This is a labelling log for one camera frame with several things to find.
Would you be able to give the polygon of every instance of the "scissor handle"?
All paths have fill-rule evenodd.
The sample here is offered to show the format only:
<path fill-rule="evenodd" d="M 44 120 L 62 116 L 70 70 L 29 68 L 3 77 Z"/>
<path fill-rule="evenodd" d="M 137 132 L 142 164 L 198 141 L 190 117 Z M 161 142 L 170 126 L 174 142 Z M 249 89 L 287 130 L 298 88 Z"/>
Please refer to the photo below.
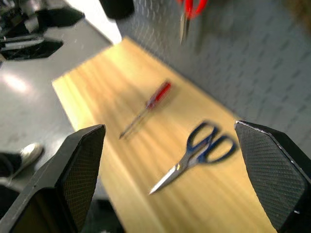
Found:
<path fill-rule="evenodd" d="M 180 4 L 184 2 L 184 0 L 177 0 Z M 186 16 L 187 18 L 194 18 L 201 14 L 201 12 L 204 10 L 208 0 L 200 0 L 200 3 L 197 8 L 193 8 L 193 0 L 185 0 L 185 10 L 186 10 Z"/>
<path fill-rule="evenodd" d="M 222 143 L 223 141 L 228 140 L 232 143 L 232 146 L 230 148 L 230 150 L 224 154 L 223 156 L 217 158 L 217 159 L 213 159 L 213 160 L 209 160 L 208 159 L 208 154 L 215 149 L 220 143 Z M 218 138 L 216 141 L 212 142 L 209 147 L 198 156 L 197 158 L 197 162 L 198 163 L 205 163 L 205 164 L 214 164 L 214 163 L 218 163 L 221 162 L 222 160 L 227 159 L 230 155 L 232 155 L 232 153 L 236 150 L 237 148 L 237 144 L 235 143 L 235 141 L 228 135 L 222 135 L 220 138 Z"/>
<path fill-rule="evenodd" d="M 203 129 L 205 126 L 212 126 L 214 127 L 212 133 L 204 138 L 201 142 L 199 142 L 197 145 L 193 145 L 193 141 L 195 136 L 200 132 L 201 129 Z M 208 121 L 203 121 L 198 127 L 196 127 L 192 133 L 190 133 L 188 140 L 187 140 L 187 152 L 194 153 L 201 147 L 207 145 L 214 137 L 214 135 L 218 132 L 217 126 L 214 124 L 208 122 Z"/>

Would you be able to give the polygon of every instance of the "black pants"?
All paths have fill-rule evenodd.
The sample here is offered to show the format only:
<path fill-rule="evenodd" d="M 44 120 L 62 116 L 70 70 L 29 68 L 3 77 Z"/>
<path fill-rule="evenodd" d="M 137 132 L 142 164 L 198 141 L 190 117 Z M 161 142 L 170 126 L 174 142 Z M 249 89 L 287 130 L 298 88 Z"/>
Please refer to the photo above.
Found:
<path fill-rule="evenodd" d="M 20 154 L 0 152 L 0 177 L 11 176 L 19 169 L 20 165 Z"/>

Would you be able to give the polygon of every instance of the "screwdriver handle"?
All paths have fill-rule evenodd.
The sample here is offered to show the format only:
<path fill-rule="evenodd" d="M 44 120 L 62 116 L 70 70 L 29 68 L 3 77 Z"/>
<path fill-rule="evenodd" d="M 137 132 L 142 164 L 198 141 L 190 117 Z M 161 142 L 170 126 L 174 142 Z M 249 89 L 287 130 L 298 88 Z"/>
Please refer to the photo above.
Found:
<path fill-rule="evenodd" d="M 157 104 L 165 97 L 168 93 L 172 84 L 170 81 L 165 81 L 159 89 L 151 96 L 150 100 L 146 104 L 146 109 L 151 110 L 154 109 Z"/>

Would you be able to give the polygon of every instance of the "scissors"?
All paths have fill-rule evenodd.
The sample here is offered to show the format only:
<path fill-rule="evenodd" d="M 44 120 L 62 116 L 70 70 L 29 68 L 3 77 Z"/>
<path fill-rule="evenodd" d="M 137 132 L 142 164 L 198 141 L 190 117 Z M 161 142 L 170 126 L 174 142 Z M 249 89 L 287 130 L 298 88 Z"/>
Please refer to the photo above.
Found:
<path fill-rule="evenodd" d="M 198 144 L 193 145 L 195 136 L 206 126 L 213 127 L 212 133 Z M 197 164 L 215 164 L 227 159 L 236 150 L 237 145 L 234 140 L 227 135 L 222 135 L 214 141 L 217 133 L 218 128 L 208 121 L 202 122 L 196 129 L 194 129 L 187 140 L 187 150 L 185 155 L 178 162 L 178 164 L 173 166 L 169 172 L 151 189 L 149 195 L 167 186 L 183 172 Z M 225 140 L 232 144 L 228 152 L 216 159 L 208 159 L 208 154 Z"/>
<path fill-rule="evenodd" d="M 185 1 L 185 10 L 182 11 L 180 18 L 180 44 L 182 44 L 184 39 L 187 39 L 190 19 L 198 16 L 204 10 L 208 0 L 200 0 L 197 8 L 193 8 L 193 0 L 177 0 L 178 3 L 183 5 Z"/>

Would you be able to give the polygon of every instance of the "metal tool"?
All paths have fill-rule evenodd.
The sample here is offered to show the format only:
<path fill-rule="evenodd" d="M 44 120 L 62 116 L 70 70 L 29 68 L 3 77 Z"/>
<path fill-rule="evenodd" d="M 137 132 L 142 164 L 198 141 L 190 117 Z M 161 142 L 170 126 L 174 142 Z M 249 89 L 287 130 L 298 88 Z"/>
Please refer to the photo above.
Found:
<path fill-rule="evenodd" d="M 206 126 L 213 127 L 212 133 L 198 144 L 193 145 L 195 136 Z M 222 135 L 214 141 L 217 132 L 218 128 L 207 121 L 204 121 L 196 129 L 194 129 L 187 140 L 187 150 L 183 158 L 151 189 L 149 195 L 167 186 L 184 171 L 197 164 L 214 164 L 227 159 L 236 150 L 237 145 L 234 140 L 227 135 Z M 225 140 L 232 143 L 232 146 L 228 152 L 216 159 L 208 159 L 208 154 Z"/>
<path fill-rule="evenodd" d="M 200 3 L 197 8 L 193 8 L 193 0 L 177 0 L 178 3 L 183 6 L 185 1 L 185 10 L 182 10 L 181 18 L 180 18 L 180 32 L 179 32 L 179 40 L 180 44 L 183 43 L 184 40 L 187 39 L 190 19 L 198 16 L 206 7 L 208 0 L 200 0 Z"/>
<path fill-rule="evenodd" d="M 149 101 L 146 103 L 146 107 L 139 113 L 139 115 L 132 121 L 132 123 L 126 127 L 126 129 L 120 134 L 119 139 L 123 136 L 138 122 L 139 119 L 145 115 L 148 110 L 154 109 L 157 104 L 166 96 L 168 91 L 171 89 L 172 84 L 169 81 L 165 81 L 158 90 L 151 96 Z"/>

